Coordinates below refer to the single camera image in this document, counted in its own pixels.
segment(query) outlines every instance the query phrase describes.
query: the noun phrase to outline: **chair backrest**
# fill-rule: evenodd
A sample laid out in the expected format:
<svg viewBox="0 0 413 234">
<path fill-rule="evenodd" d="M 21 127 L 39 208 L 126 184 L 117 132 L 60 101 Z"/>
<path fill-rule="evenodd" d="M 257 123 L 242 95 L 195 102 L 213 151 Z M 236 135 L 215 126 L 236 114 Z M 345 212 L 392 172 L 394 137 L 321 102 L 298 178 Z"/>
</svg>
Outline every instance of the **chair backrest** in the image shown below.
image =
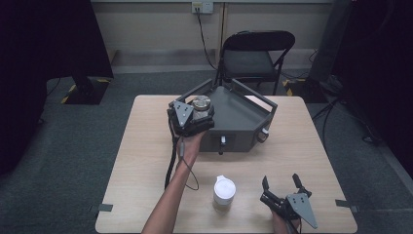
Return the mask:
<svg viewBox="0 0 413 234">
<path fill-rule="evenodd" d="M 285 51 L 286 54 L 294 43 L 294 35 L 287 31 L 242 31 L 225 40 L 221 52 Z"/>
</svg>

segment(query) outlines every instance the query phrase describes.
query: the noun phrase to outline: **gray metal box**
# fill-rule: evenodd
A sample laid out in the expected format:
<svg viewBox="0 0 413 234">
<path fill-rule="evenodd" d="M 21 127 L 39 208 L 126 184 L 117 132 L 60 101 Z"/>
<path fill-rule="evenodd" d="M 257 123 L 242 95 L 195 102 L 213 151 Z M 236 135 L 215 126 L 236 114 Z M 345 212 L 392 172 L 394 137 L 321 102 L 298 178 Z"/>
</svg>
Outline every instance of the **gray metal box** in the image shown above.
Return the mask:
<svg viewBox="0 0 413 234">
<path fill-rule="evenodd" d="M 237 80 L 231 86 L 213 86 L 207 81 L 177 100 L 193 94 L 208 96 L 214 107 L 214 128 L 209 129 L 201 142 L 201 152 L 248 152 L 258 141 L 263 142 L 273 120 L 277 105 Z M 245 95 L 268 104 L 267 110 Z"/>
</svg>

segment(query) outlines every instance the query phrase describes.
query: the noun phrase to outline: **wall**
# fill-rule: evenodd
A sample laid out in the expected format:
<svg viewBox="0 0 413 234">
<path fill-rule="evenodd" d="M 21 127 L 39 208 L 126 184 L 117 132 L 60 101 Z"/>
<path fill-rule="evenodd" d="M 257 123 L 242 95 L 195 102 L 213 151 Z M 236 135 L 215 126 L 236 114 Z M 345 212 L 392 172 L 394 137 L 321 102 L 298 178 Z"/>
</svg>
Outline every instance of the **wall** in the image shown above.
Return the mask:
<svg viewBox="0 0 413 234">
<path fill-rule="evenodd" d="M 191 3 L 93 2 L 99 27 L 108 49 L 201 50 L 197 17 Z M 247 29 L 285 29 L 296 36 L 294 49 L 313 49 L 328 18 L 330 4 L 214 4 L 212 15 L 202 15 L 208 49 L 219 48 L 222 16 L 224 37 Z"/>
</svg>

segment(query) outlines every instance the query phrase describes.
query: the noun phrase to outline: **wall outlet plate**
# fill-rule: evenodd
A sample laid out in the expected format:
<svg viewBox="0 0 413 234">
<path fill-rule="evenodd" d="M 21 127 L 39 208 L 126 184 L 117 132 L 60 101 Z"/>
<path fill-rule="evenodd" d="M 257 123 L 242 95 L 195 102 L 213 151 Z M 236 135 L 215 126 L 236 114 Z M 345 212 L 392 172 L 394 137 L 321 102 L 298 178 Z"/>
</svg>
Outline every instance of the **wall outlet plate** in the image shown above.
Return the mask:
<svg viewBox="0 0 413 234">
<path fill-rule="evenodd" d="M 192 13 L 196 14 L 197 9 L 200 14 L 212 14 L 213 2 L 192 2 Z"/>
<path fill-rule="evenodd" d="M 213 13 L 213 2 L 203 2 L 202 13 L 212 14 Z"/>
<path fill-rule="evenodd" d="M 197 9 L 199 10 L 200 14 L 203 12 L 203 3 L 202 2 L 192 2 L 192 13 L 196 14 Z"/>
</svg>

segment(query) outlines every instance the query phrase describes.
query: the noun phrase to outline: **white cup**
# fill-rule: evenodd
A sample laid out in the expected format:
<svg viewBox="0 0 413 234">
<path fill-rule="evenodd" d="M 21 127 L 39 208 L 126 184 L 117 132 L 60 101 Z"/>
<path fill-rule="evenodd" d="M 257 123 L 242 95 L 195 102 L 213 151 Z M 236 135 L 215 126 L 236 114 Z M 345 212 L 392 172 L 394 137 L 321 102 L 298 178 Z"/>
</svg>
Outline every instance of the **white cup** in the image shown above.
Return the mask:
<svg viewBox="0 0 413 234">
<path fill-rule="evenodd" d="M 234 199 L 235 192 L 235 183 L 231 179 L 226 178 L 224 175 L 216 178 L 216 183 L 213 186 L 213 200 L 218 205 L 230 205 Z"/>
</svg>

